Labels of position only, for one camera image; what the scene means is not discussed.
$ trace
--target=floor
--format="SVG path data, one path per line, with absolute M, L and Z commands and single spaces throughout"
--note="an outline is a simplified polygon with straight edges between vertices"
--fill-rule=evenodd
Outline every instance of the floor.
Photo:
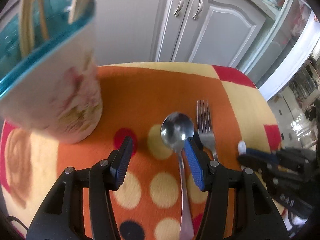
M 276 117 L 282 137 L 282 147 L 316 150 L 316 121 L 309 121 L 299 107 L 292 90 L 287 86 L 268 101 Z

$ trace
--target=white cabinet door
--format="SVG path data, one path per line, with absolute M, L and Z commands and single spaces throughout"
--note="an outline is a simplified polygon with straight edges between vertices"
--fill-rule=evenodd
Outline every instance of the white cabinet door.
M 172 61 L 236 67 L 266 17 L 248 0 L 190 0 Z
M 99 65 L 170 61 L 188 0 L 96 0 Z

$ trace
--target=fork tines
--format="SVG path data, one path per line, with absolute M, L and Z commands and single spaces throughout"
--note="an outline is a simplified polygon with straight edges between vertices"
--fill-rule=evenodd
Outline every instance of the fork tines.
M 199 133 L 212 132 L 210 108 L 208 100 L 197 101 L 197 126 Z

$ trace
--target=yellow dot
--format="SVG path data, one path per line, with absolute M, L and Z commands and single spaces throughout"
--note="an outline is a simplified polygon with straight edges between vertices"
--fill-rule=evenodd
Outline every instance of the yellow dot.
M 162 219 L 156 226 L 156 240 L 178 240 L 180 223 L 173 218 Z
M 179 196 L 179 187 L 174 176 L 167 172 L 158 173 L 151 181 L 150 196 L 159 208 L 172 207 Z
M 160 135 L 160 129 L 160 124 L 155 124 L 153 127 L 151 127 L 149 130 L 147 143 L 149 151 L 156 159 L 165 160 L 172 155 L 173 151 L 163 144 Z
M 117 203 L 126 209 L 135 208 L 141 198 L 141 187 L 138 179 L 127 171 L 124 182 L 117 191 L 113 192 Z
M 193 180 L 192 174 L 190 174 L 187 183 L 188 196 L 195 204 L 201 204 L 207 200 L 208 192 L 202 192 Z

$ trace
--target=fork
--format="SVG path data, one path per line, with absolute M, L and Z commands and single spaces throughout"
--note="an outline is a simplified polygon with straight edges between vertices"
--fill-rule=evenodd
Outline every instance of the fork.
M 201 143 L 211 151 L 213 159 L 218 161 L 208 100 L 206 102 L 204 100 L 197 101 L 197 126 Z

